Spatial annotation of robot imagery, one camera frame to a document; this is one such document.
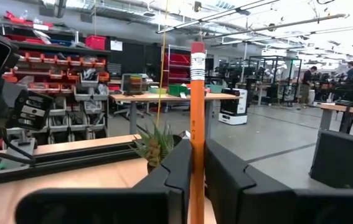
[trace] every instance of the computer monitor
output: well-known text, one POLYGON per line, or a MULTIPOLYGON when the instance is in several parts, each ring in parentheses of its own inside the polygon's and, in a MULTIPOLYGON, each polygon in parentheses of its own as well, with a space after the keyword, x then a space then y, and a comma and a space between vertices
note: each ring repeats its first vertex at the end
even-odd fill
POLYGON ((311 177, 335 188, 353 188, 353 135, 320 131, 311 177))
POLYGON ((126 94, 138 94, 142 92, 142 74, 122 74, 121 90, 126 94))

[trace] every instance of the aloe plant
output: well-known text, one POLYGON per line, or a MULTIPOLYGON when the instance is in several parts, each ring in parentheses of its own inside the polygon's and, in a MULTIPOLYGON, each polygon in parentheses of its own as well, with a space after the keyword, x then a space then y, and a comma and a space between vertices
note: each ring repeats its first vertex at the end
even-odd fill
POLYGON ((160 165, 161 161, 174 149, 174 139, 169 125, 161 132, 153 123, 154 132, 150 133, 146 125, 146 133, 139 131, 141 141, 136 141, 135 152, 148 162, 148 171, 160 165))

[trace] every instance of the wall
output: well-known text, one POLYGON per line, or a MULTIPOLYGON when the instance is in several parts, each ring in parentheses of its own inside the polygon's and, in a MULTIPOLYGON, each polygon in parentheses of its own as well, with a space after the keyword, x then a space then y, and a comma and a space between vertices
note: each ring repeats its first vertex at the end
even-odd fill
MULTIPOLYGON (((11 11, 14 15, 21 15, 25 10, 28 11, 28 15, 33 19, 37 16, 38 19, 46 22, 64 22, 67 26, 73 27, 80 32, 86 34, 94 33, 94 25, 81 22, 80 15, 77 12, 71 10, 66 11, 63 18, 53 18, 39 16, 38 6, 33 4, 27 4, 19 1, 11 0, 0 0, 0 17, 6 15, 6 10, 11 11)), ((96 22, 96 33, 98 35, 107 35, 122 39, 133 39, 147 43, 162 43, 162 35, 155 33, 155 26, 144 26, 141 24, 131 23, 128 24, 125 21, 119 21, 116 19, 108 19, 104 17, 98 17, 96 22)), ((166 35, 166 43, 172 45, 183 45, 189 47, 192 39, 189 36, 175 33, 168 33, 166 35)), ((226 57, 243 57, 244 46, 240 44, 238 48, 233 47, 216 47, 213 48, 210 45, 214 44, 211 42, 207 43, 208 54, 221 55, 226 57)), ((250 55, 260 55, 261 49, 258 49, 254 45, 249 45, 247 50, 247 57, 250 55)))

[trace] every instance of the concrete floor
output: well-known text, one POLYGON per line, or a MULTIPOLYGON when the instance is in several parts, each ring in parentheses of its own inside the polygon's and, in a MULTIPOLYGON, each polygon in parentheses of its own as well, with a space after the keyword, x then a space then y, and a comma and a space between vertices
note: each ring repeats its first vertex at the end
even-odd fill
MULTIPOLYGON (((216 113, 212 119, 212 139, 289 187, 327 188, 308 175, 321 113, 319 108, 252 106, 248 109, 248 123, 239 126, 218 122, 216 113)), ((331 129, 338 130, 341 117, 341 113, 338 116, 334 113, 331 129)), ((155 120, 155 116, 138 118, 138 125, 145 127, 147 124, 151 128, 155 120)), ((110 136, 129 133, 125 118, 117 116, 109 122, 110 136)), ((174 134, 188 130, 189 122, 189 113, 180 109, 163 113, 160 119, 161 126, 169 124, 174 134)))

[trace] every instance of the label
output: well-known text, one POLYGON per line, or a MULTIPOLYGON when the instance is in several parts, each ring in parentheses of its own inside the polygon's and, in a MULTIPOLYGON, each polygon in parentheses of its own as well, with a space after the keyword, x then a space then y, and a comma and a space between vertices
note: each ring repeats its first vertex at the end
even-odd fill
POLYGON ((37 30, 49 30, 49 27, 47 25, 42 24, 34 24, 33 28, 37 30))
POLYGON ((191 80, 205 80, 205 53, 191 54, 190 63, 191 80))

